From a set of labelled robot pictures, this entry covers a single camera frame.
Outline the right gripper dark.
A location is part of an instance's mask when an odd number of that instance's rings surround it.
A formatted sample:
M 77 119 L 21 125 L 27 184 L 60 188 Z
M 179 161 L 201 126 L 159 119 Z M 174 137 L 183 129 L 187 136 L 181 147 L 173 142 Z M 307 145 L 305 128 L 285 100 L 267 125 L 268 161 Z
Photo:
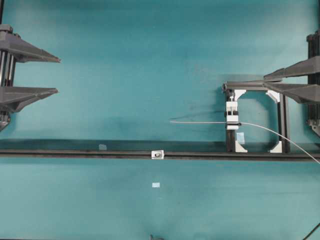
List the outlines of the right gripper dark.
M 320 34 L 314 33 L 306 37 L 308 43 L 308 59 L 289 67 L 278 69 L 265 75 L 265 80 L 308 76 L 308 84 L 265 82 L 268 90 L 280 93 L 307 106 L 307 124 L 314 132 L 320 131 Z

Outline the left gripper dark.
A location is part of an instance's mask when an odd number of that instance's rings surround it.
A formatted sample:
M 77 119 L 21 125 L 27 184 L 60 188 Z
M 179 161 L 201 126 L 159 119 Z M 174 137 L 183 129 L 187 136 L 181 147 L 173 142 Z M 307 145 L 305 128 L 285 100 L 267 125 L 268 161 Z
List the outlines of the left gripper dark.
M 18 113 L 26 106 L 57 94 L 56 88 L 17 87 L 13 85 L 15 58 L 19 63 L 61 60 L 47 51 L 13 35 L 9 24 L 0 25 L 0 130 L 10 123 L 9 113 Z

